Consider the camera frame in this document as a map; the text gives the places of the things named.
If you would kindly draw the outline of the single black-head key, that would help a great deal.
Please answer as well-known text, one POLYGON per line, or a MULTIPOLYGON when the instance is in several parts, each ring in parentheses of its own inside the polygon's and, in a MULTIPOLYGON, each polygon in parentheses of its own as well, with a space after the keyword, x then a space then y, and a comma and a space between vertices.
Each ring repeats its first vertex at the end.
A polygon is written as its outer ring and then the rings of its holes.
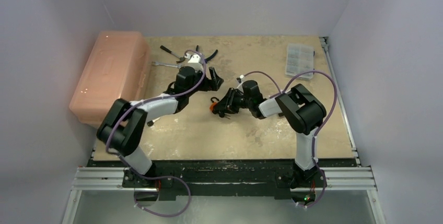
POLYGON ((147 122, 148 127, 152 127, 160 118, 153 119, 147 122))

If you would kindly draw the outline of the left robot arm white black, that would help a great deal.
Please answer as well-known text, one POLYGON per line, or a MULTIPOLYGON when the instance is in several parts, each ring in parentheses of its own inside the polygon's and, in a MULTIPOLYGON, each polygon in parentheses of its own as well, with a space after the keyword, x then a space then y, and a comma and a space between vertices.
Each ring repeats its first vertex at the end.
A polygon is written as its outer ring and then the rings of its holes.
POLYGON ((140 147, 147 123, 181 112, 191 95, 198 91, 217 91, 223 82, 213 67, 202 70, 182 67, 175 81, 157 97, 139 101, 116 99, 98 127, 96 137, 105 144, 108 153, 117 155, 136 172, 135 179, 141 186, 149 187, 155 182, 156 166, 140 147))

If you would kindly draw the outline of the orange black Opel padlock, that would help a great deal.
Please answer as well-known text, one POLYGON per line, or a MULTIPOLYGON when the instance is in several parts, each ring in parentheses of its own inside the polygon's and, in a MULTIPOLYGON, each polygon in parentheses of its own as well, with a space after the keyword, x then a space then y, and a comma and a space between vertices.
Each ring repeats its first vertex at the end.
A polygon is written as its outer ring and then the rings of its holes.
POLYGON ((213 109, 214 109, 214 107, 215 107, 215 105, 220 101, 217 97, 211 97, 210 98, 210 100, 211 100, 211 106, 209 107, 209 109, 210 109, 210 111, 212 112, 213 111, 213 109))

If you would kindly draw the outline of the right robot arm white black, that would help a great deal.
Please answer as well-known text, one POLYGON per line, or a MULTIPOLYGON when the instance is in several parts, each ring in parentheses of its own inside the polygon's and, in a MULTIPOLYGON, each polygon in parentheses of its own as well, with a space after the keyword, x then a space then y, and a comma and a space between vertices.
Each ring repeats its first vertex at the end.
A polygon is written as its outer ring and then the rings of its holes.
POLYGON ((266 99, 258 83, 247 80, 240 88, 229 88, 222 99, 212 97, 211 102, 210 111, 221 118, 237 114, 241 109, 248 109, 260 120, 273 115, 284 117, 296 132, 294 181, 305 186, 313 180, 317 172, 315 132, 327 113, 324 105, 304 85, 297 84, 288 93, 266 99))

